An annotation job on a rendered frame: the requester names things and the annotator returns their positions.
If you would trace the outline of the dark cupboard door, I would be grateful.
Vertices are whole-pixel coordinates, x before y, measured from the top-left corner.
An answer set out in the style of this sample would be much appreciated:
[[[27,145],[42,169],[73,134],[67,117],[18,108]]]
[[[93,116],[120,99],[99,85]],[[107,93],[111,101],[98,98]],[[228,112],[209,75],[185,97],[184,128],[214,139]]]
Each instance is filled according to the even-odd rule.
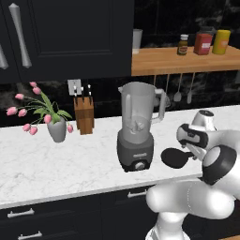
[[[20,83],[126,77],[131,74],[134,0],[0,0]],[[8,9],[20,7],[32,66],[22,63]]]
[[[6,16],[1,2],[0,2],[0,45],[2,46],[2,49],[4,51],[8,63],[7,69],[0,68],[0,84],[19,83],[21,79],[17,68],[14,51],[12,49],[12,43],[10,39],[10,34],[8,32]]]

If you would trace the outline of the grey flower vase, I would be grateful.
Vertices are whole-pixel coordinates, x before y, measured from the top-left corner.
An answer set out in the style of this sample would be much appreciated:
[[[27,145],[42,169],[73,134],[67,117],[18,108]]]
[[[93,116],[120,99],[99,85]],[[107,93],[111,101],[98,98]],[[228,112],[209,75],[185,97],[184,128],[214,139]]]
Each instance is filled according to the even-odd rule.
[[[55,124],[53,122],[49,123],[47,128],[52,139],[56,143],[61,143],[65,140],[67,134],[67,124],[63,117],[60,117],[60,121]]]

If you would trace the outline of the pink tulips with green leaves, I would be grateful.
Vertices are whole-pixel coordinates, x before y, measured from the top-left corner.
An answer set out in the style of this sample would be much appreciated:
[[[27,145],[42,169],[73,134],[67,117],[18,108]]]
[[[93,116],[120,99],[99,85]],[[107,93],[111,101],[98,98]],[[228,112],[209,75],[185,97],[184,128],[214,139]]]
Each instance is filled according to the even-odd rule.
[[[42,100],[35,99],[33,97],[27,97],[24,94],[18,93],[15,95],[16,99],[19,100],[29,100],[29,103],[23,107],[9,107],[7,108],[7,116],[17,114],[19,117],[24,117],[29,111],[33,111],[33,114],[39,114],[39,119],[33,121],[30,124],[25,124],[22,129],[28,131],[31,135],[35,135],[38,132],[38,124],[43,121],[45,124],[53,123],[56,125],[60,118],[63,117],[65,120],[72,118],[72,116],[63,110],[54,110],[53,105],[56,103],[51,103],[48,97],[42,92],[38,87],[36,82],[29,83],[32,86],[33,92],[42,97]]]

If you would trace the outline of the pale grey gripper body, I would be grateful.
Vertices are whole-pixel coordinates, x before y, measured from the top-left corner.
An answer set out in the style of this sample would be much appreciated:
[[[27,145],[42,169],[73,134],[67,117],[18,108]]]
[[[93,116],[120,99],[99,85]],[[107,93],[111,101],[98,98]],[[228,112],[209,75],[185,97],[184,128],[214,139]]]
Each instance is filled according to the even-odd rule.
[[[190,143],[183,143],[182,144],[183,148],[187,148],[193,155],[194,155],[194,159],[198,159],[199,161],[202,161],[204,156],[205,156],[205,150],[202,149],[201,147],[195,146],[193,144]]]

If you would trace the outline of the red jar with black lid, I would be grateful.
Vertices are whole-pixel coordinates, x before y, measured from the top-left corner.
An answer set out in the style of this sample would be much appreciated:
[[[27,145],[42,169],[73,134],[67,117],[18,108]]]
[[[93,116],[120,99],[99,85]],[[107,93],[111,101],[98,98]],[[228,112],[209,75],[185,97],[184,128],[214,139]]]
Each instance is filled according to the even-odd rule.
[[[212,39],[216,30],[213,26],[202,26],[196,34],[194,53],[198,55],[209,54]]]

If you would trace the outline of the yellow canister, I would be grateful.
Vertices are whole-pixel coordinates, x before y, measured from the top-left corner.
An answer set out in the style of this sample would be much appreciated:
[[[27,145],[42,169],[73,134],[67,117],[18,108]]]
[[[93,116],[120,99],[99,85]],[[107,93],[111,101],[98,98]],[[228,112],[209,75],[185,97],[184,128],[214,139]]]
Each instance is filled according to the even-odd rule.
[[[212,53],[224,54],[228,47],[230,35],[230,30],[218,30],[214,41]]]

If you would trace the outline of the wooden wall shelf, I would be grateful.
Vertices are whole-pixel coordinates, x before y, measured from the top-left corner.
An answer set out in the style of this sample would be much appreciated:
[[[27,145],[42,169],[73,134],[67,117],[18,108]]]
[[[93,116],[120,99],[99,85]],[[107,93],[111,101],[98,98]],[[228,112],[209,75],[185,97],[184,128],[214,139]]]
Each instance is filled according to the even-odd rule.
[[[177,48],[143,48],[132,55],[132,76],[166,75],[193,72],[240,70],[240,50],[227,47],[223,55],[198,55],[192,47],[186,55],[178,55]]]

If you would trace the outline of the dark bottle with yellow label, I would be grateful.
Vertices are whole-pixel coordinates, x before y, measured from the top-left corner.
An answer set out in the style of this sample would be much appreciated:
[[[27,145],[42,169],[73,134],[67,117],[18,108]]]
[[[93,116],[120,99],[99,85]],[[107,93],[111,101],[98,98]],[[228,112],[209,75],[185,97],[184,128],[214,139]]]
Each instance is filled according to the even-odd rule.
[[[186,55],[188,51],[188,35],[182,34],[178,43],[177,54]]]

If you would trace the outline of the dark drawer front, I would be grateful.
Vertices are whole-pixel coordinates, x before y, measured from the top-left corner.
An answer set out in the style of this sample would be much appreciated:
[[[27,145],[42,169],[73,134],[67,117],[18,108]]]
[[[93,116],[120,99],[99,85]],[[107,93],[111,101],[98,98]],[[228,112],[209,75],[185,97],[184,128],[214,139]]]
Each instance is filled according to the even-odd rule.
[[[128,199],[150,186],[117,190],[100,195],[103,240],[145,240],[158,215],[150,210],[145,195]]]
[[[15,213],[28,211],[33,208],[35,214],[32,216],[22,216],[15,218],[8,218],[7,214],[10,211]],[[97,211],[100,209],[100,198],[98,195],[81,196],[78,198],[70,198],[52,202],[41,202],[25,206],[11,207],[0,210],[0,225],[12,222],[14,219],[21,219],[24,217],[39,217],[53,213],[85,213]]]
[[[43,236],[29,240],[102,240],[100,232],[81,233],[65,221],[57,223],[16,222],[0,227],[0,240],[18,240],[18,236],[35,234],[41,231]]]

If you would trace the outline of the hanging silver spatula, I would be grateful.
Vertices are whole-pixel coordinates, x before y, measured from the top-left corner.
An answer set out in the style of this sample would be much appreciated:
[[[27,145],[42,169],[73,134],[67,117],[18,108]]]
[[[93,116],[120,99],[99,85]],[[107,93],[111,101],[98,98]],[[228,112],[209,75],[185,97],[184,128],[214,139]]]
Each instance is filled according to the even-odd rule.
[[[183,74],[180,74],[179,84],[178,84],[179,88],[181,87],[182,78],[183,78]],[[177,92],[174,94],[174,97],[173,97],[173,101],[174,102],[179,102],[181,100],[182,95],[180,93],[180,89],[179,88],[177,89]]]
[[[192,100],[192,86],[193,86],[194,79],[195,79],[195,72],[192,75],[191,85],[187,94],[187,104],[190,104]]]

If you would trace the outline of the pale grey cup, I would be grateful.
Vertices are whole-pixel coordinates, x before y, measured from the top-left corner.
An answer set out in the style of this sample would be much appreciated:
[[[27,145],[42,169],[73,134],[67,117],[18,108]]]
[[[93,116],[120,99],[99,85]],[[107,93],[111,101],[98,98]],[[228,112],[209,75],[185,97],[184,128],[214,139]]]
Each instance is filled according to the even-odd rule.
[[[134,29],[133,30],[133,39],[132,39],[132,52],[133,53],[139,52],[139,49],[141,48],[142,35],[143,35],[142,29]]]

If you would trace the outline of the grey blender with clear jug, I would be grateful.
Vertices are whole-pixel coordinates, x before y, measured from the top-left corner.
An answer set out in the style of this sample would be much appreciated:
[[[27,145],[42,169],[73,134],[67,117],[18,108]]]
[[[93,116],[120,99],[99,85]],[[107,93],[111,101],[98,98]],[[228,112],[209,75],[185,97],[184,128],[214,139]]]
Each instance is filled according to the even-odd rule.
[[[164,118],[166,93],[144,82],[129,82],[118,90],[122,100],[116,146],[119,162],[126,173],[149,169],[154,155],[150,128]]]

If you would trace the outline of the wooden knife block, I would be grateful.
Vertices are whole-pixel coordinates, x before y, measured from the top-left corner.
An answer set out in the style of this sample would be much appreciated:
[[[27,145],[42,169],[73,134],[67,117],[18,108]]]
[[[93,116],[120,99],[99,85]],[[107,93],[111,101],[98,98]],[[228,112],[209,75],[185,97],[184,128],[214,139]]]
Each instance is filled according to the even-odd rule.
[[[74,100],[74,112],[80,134],[92,134],[95,127],[93,98],[77,97]]]

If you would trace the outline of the white wall socket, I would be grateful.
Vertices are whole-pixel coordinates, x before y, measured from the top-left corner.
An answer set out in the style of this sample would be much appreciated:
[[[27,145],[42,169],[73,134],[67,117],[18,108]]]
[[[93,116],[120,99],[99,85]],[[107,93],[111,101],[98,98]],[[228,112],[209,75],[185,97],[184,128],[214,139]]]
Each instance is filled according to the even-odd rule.
[[[82,81],[80,79],[68,80],[67,86],[71,96],[79,96],[82,93]]]

